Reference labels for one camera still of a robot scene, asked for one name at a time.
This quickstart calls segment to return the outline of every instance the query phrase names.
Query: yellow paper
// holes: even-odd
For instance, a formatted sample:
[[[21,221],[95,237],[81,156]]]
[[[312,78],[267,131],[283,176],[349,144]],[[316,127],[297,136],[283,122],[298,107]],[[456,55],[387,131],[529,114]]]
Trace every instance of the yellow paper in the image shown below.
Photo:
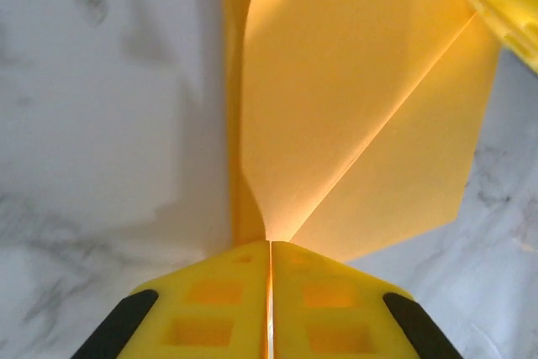
[[[260,211],[241,170],[241,74],[245,25],[251,0],[224,0],[224,37],[228,111],[228,159],[231,222],[234,243],[265,239]]]
[[[497,53],[474,18],[292,242],[346,261],[455,219]]]
[[[360,212],[340,214],[335,207],[341,201],[332,198],[333,190],[346,180],[350,169],[361,164],[366,150],[454,46],[472,16],[465,0],[250,0],[246,23],[235,31],[241,37],[244,30],[244,42],[233,43],[242,46],[242,55],[236,51],[235,58],[227,56],[228,92],[233,93],[229,109],[237,114],[230,119],[239,117],[230,123],[230,149],[239,148],[235,160],[230,158],[237,161],[236,170],[230,170],[231,194],[238,207],[236,242],[260,236],[263,227],[269,240],[290,240],[304,225],[294,240],[313,248],[316,237],[309,229],[324,226],[313,225],[310,217],[323,208],[335,215],[334,220],[348,221],[326,243],[316,240],[326,255],[334,257],[340,238],[355,236],[362,217]],[[488,40],[483,42],[487,47]],[[232,81],[231,66],[240,69]],[[468,82],[472,80],[460,77],[453,91]],[[470,106],[473,114],[465,115],[453,133],[448,130],[454,142],[464,144],[451,159],[464,160],[466,169],[474,144],[458,140],[457,130],[464,128],[476,139],[488,89],[489,83],[481,83],[469,90],[477,93]],[[425,142],[436,136],[428,129],[417,130],[424,131]],[[398,159],[406,147],[397,142],[385,151]],[[382,161],[374,162],[371,169],[381,170]],[[443,169],[440,175],[445,177],[462,172],[456,164]],[[416,177],[413,183],[402,184],[395,177],[386,181],[382,191],[392,193],[401,204],[398,195],[404,194],[404,188],[422,182]],[[348,198],[378,192],[374,185],[361,185],[363,191]],[[454,206],[462,187],[445,191],[449,193],[446,206]],[[445,221],[453,216],[446,206],[438,207],[440,212],[451,211]],[[379,247],[380,240],[393,242],[419,231],[406,213],[395,217],[398,222],[386,229],[382,218],[367,226],[370,240],[377,240],[372,248]],[[324,229],[324,234],[331,233]],[[361,244],[355,252],[368,249]]]

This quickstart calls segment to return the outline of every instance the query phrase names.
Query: white marble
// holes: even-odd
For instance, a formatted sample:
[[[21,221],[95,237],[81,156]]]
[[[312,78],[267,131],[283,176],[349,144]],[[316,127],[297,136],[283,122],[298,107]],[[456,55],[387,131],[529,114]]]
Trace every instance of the white marble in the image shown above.
[[[0,358],[69,357],[228,245],[221,23],[219,0],[0,0]],[[536,111],[504,53],[459,219],[351,263],[465,358],[538,358]]]

